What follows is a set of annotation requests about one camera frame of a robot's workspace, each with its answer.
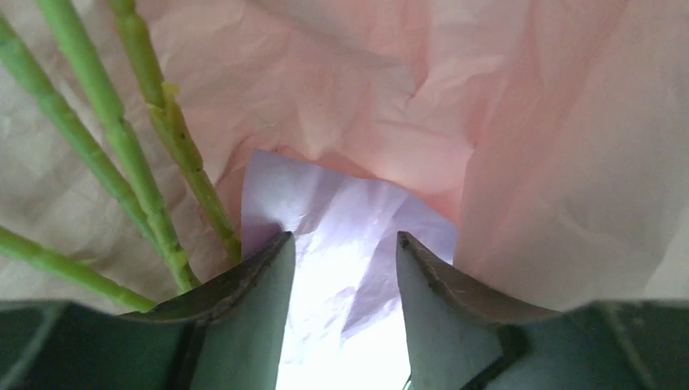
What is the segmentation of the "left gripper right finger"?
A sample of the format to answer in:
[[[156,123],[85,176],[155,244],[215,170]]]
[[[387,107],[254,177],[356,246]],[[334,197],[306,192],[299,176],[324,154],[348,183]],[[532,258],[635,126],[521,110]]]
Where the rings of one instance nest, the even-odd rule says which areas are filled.
[[[509,297],[397,236],[413,389],[685,389],[686,301],[565,312]]]

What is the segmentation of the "yellow fake flower stem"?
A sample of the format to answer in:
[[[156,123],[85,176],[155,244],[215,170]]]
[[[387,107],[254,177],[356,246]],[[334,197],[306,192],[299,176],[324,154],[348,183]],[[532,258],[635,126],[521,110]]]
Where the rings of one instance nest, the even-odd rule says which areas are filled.
[[[176,102],[178,89],[164,80],[145,20],[131,0],[109,0],[120,40],[154,128],[219,236],[231,267],[241,263],[241,241],[204,169],[204,161]]]
[[[1,255],[25,262],[33,268],[61,277],[138,312],[147,312],[156,305],[149,298],[116,283],[86,265],[5,227],[1,227]]]

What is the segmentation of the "pink fake flower stem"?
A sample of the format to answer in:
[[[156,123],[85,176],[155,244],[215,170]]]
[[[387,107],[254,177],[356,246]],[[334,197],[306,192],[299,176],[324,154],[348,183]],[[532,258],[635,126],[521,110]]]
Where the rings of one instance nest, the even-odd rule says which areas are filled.
[[[158,243],[131,185],[69,106],[65,97],[53,86],[46,72],[4,15],[1,16],[1,60],[14,80],[35,100],[41,112],[89,167],[101,186],[118,201],[143,237],[154,249],[158,249]]]
[[[189,265],[150,165],[125,118],[124,105],[75,7],[70,1],[47,0],[37,5],[106,131],[179,292],[198,287],[200,282]]]

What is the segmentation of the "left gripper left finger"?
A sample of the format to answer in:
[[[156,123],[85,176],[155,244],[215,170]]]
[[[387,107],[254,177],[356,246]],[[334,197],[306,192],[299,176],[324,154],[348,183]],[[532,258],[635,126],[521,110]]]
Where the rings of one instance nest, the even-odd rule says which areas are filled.
[[[295,271],[277,234],[239,266],[144,314],[1,304],[4,389],[273,389]]]

